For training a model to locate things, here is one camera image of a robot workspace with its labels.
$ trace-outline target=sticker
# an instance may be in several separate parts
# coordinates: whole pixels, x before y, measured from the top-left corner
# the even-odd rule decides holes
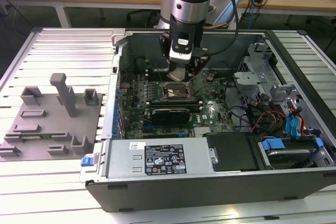
[[[146,142],[131,142],[130,150],[144,150]]]
[[[186,46],[188,45],[189,41],[187,39],[178,39],[177,43],[179,43],[180,45]]]
[[[145,146],[145,173],[147,175],[187,173],[183,145]]]

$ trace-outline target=motherboard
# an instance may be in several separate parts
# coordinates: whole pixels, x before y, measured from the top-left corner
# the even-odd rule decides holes
[[[225,81],[215,72],[200,72],[186,83],[160,73],[122,72],[125,138],[202,137],[234,131],[223,99]]]

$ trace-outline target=warning label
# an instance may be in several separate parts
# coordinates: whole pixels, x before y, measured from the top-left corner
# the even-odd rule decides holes
[[[147,175],[187,173],[183,145],[145,146],[145,173]]]

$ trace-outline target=blue tab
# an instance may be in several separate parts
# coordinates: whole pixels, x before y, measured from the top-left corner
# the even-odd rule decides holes
[[[316,144],[319,148],[322,148],[324,146],[321,138],[317,137],[317,138],[315,138],[315,141],[316,141]]]
[[[297,137],[298,136],[298,133],[297,133],[297,127],[298,127],[298,125],[299,125],[299,118],[296,116],[295,118],[294,118],[294,122],[293,122],[293,126],[292,126],[292,130],[291,130],[291,136],[295,136],[295,137]]]
[[[264,150],[268,151],[269,149],[271,149],[267,141],[262,141],[261,144],[263,145]]]
[[[289,113],[287,116],[287,121],[286,121],[286,133],[289,134],[290,132],[290,122],[292,121],[292,113]]]
[[[268,138],[262,141],[264,150],[285,149],[285,145],[280,138]]]
[[[80,163],[81,166],[93,166],[95,159],[93,157],[82,157],[82,161]]]

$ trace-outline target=floor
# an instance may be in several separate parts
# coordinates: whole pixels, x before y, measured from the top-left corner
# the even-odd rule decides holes
[[[52,7],[20,6],[18,10],[35,27],[60,27]],[[130,11],[132,10],[105,9],[106,18],[102,20],[96,8],[67,8],[73,27],[143,28],[150,13],[132,15],[131,20],[127,21],[126,15]],[[310,17],[310,22],[307,24],[306,16],[293,16],[288,25],[283,24],[284,18],[284,15],[260,14],[252,22],[253,29],[305,30],[322,50],[336,35],[336,26],[330,22],[332,17]],[[250,17],[245,17],[239,27],[247,29],[249,20]],[[159,16],[154,17],[148,27],[153,27],[158,21]],[[7,16],[0,17],[0,77],[20,50],[29,32],[30,26],[13,8],[9,9]],[[329,47],[327,55],[336,61],[336,41]]]

